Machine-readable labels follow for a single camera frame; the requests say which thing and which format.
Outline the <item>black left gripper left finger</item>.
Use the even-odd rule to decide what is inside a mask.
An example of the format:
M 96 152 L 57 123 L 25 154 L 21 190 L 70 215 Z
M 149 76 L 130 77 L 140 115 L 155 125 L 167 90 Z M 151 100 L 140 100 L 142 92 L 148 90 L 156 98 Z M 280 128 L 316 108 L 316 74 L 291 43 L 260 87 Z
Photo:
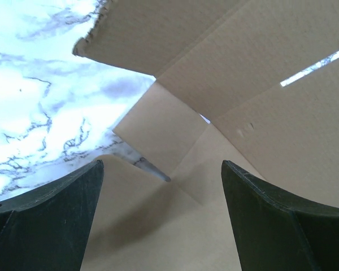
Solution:
M 0 202 L 0 270 L 80 270 L 104 165 L 91 162 Z

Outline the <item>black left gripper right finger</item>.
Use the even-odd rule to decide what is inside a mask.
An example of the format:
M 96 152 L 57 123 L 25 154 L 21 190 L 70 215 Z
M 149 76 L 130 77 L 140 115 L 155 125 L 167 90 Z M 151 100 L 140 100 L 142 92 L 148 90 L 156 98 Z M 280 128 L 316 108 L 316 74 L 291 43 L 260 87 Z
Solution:
M 242 270 L 339 270 L 339 208 L 292 194 L 229 160 L 221 179 Z

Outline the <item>brown cardboard box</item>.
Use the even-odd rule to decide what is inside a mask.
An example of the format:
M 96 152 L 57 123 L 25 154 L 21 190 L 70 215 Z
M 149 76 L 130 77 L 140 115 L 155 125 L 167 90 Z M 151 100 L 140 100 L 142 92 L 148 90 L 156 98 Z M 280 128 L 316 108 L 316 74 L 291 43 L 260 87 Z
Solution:
M 155 82 L 114 129 L 82 270 L 242 270 L 232 161 L 339 208 L 339 1 L 108 1 L 73 53 Z

